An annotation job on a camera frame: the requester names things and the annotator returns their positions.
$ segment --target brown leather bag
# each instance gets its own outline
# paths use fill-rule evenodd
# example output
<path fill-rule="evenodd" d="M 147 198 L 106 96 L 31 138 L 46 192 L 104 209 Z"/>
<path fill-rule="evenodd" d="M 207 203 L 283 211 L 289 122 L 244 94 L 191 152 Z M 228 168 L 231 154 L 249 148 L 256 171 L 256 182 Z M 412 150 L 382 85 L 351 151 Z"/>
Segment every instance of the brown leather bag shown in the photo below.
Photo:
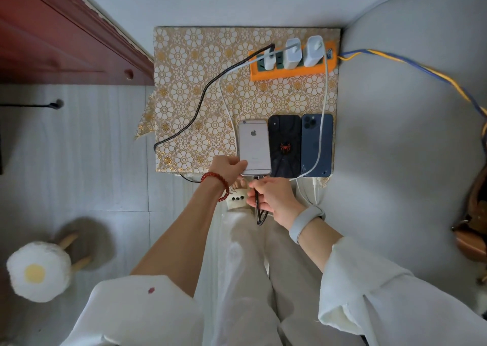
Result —
<path fill-rule="evenodd" d="M 465 218 L 452 227 L 456 244 L 467 258 L 487 264 L 487 166 L 477 176 L 468 198 Z M 487 275 L 478 278 L 487 283 Z"/>

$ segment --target person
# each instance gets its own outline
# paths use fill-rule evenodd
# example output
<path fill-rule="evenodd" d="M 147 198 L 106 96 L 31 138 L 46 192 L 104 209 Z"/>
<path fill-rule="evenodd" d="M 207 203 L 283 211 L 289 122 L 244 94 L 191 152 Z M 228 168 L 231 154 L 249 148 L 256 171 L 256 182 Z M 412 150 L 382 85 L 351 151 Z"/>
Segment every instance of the person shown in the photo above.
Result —
<path fill-rule="evenodd" d="M 203 315 L 192 298 L 224 181 L 213 344 L 480 345 L 485 320 L 408 270 L 374 255 L 320 217 L 295 244 L 289 230 L 306 207 L 287 179 L 239 182 L 247 162 L 217 156 L 176 221 L 128 277 L 95 286 L 62 346 L 200 345 Z M 257 226 L 259 205 L 269 211 Z"/>

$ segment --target yellow wire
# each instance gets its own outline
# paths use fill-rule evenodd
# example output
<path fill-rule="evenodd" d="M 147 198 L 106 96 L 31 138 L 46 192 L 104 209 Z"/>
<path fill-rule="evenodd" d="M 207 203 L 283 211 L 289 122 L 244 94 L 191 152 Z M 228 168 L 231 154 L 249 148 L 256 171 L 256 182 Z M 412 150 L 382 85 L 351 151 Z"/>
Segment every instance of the yellow wire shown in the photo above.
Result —
<path fill-rule="evenodd" d="M 390 55 L 387 55 L 386 53 L 384 53 L 382 51 L 370 50 L 370 49 L 366 49 L 366 51 L 368 51 L 370 53 L 373 53 L 375 55 L 381 56 L 383 58 L 389 59 L 389 60 L 398 61 L 398 62 L 402 62 L 402 63 L 408 64 L 406 61 L 401 60 L 401 59 L 398 59 L 398 58 L 395 58 L 395 57 L 390 56 Z M 361 52 L 356 52 L 356 53 L 350 55 L 347 58 L 346 57 L 343 57 L 343 56 L 338 56 L 338 58 L 340 60 L 343 60 L 343 61 L 348 61 L 348 60 L 353 59 L 355 56 L 357 56 L 359 54 L 362 54 L 362 53 Z M 429 68 L 427 66 L 424 66 L 424 65 L 421 65 L 421 64 L 418 64 L 418 65 L 421 66 L 422 68 L 428 70 L 429 72 L 431 72 L 433 74 L 436 74 L 437 76 L 439 76 L 439 77 L 447 80 L 451 85 L 453 85 L 453 87 L 455 87 L 455 89 L 460 94 L 460 96 L 462 96 L 468 102 L 471 102 L 470 98 L 466 95 L 465 91 L 462 90 L 462 88 L 460 87 L 460 85 L 453 78 L 450 78 L 449 76 L 447 76 L 447 75 L 445 75 L 445 74 L 443 74 L 441 72 L 438 72 L 438 71 L 436 71 L 434 69 L 431 69 L 431 68 Z M 487 110 L 485 108 L 483 108 L 482 106 L 479 106 L 479 107 L 484 112 L 484 114 L 487 115 Z M 484 127 L 482 128 L 482 137 L 485 135 L 486 132 L 487 132 L 487 122 L 484 124 Z"/>

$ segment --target orange power strip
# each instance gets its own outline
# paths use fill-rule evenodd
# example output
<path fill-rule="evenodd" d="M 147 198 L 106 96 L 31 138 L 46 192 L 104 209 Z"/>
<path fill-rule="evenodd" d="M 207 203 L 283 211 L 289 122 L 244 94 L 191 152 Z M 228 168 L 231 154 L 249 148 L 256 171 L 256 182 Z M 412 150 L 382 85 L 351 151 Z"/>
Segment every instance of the orange power strip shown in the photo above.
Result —
<path fill-rule="evenodd" d="M 325 53 L 328 59 L 328 73 L 333 71 L 338 64 L 337 44 L 334 41 L 325 42 Z M 266 80 L 285 77 L 308 76 L 325 72 L 325 63 L 321 59 L 318 64 L 310 68 L 303 65 L 302 60 L 294 69 L 284 69 L 283 53 L 276 54 L 276 66 L 272 70 L 265 70 L 264 59 L 253 62 L 250 65 L 250 80 Z"/>

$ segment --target gray watch strap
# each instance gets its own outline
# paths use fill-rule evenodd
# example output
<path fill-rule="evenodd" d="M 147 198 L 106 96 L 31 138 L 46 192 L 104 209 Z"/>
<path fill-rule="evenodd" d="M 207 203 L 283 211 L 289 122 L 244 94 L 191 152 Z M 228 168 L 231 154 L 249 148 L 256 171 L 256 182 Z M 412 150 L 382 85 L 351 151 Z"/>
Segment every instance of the gray watch strap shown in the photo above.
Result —
<path fill-rule="evenodd" d="M 289 229 L 289 236 L 293 239 L 295 243 L 299 245 L 298 238 L 305 226 L 308 225 L 314 218 L 318 216 L 323 216 L 324 212 L 316 205 L 311 205 L 301 214 L 299 214 L 294 220 L 291 229 Z"/>

